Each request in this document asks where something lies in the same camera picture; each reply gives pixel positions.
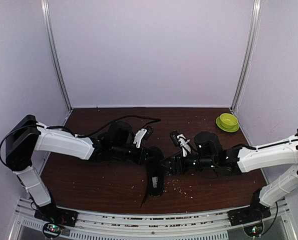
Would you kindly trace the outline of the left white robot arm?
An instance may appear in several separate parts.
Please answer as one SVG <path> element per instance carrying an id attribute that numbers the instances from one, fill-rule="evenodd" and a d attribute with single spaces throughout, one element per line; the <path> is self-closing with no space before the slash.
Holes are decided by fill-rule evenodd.
<path id="1" fill-rule="evenodd" d="M 118 118 L 106 124 L 106 132 L 78 135 L 64 126 L 47 126 L 34 115 L 25 116 L 1 141 L 5 149 L 1 162 L 17 175 L 25 190 L 33 198 L 41 214 L 50 222 L 56 222 L 60 210 L 53 205 L 51 193 L 33 166 L 31 157 L 35 151 L 51 152 L 99 163 L 103 161 L 133 161 L 140 165 L 148 152 L 142 146 L 153 128 L 145 125 L 136 133 L 131 125 Z"/>

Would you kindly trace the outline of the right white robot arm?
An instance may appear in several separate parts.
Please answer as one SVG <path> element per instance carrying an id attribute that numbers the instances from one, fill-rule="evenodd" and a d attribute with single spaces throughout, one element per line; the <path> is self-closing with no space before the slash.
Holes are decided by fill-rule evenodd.
<path id="1" fill-rule="evenodd" d="M 192 149 L 190 141 L 183 134 L 173 131 L 170 137 L 181 151 L 160 164 L 173 175 L 196 168 L 236 176 L 261 168 L 291 165 L 275 181 L 253 194 L 250 206 L 245 210 L 245 216 L 250 221 L 257 220 L 264 209 L 298 188 L 298 129 L 296 134 L 280 141 L 258 146 L 237 144 L 228 149 L 223 149 L 218 136 L 208 131 L 194 137 L 196 150 Z"/>

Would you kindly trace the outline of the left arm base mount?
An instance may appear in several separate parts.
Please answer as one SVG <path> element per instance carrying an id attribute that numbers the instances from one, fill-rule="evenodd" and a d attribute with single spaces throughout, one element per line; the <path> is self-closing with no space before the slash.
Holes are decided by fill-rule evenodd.
<path id="1" fill-rule="evenodd" d="M 68 227 L 74 227 L 78 218 L 78 212 L 59 208 L 57 217 L 46 217 L 38 209 L 34 217 L 45 221 L 42 226 L 42 233 L 47 239 L 55 239 L 60 235 L 69 232 Z"/>

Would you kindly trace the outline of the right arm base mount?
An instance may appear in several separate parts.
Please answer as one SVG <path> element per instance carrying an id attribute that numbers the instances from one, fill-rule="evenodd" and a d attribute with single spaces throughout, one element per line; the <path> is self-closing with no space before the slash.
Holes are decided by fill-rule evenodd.
<path id="1" fill-rule="evenodd" d="M 230 210 L 228 219 L 231 226 L 242 226 L 244 233 L 251 238 L 259 238 L 264 233 L 263 220 L 271 216 L 270 209 L 244 207 Z"/>

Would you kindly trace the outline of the black sneaker shoe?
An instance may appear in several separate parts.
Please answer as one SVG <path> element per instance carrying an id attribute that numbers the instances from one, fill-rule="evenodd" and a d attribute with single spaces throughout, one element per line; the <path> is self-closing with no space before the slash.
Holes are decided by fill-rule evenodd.
<path id="1" fill-rule="evenodd" d="M 162 151 L 155 146 L 151 146 L 147 151 L 145 162 L 147 173 L 146 194 L 152 197 L 159 197 L 164 191 L 165 169 L 162 161 L 165 159 Z"/>

